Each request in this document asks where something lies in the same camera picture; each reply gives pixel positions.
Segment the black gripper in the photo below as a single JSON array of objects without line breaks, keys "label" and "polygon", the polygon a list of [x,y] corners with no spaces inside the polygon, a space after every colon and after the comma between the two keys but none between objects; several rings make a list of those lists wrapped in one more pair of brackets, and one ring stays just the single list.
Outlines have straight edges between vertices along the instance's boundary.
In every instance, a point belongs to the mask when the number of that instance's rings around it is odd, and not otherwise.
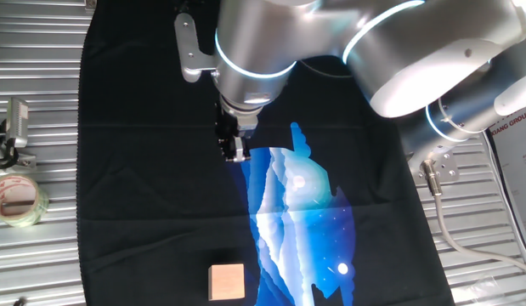
[{"label": "black gripper", "polygon": [[237,109],[226,99],[220,99],[216,103],[215,133],[227,162],[247,162],[252,159],[246,141],[257,128],[257,115],[258,109]]}]

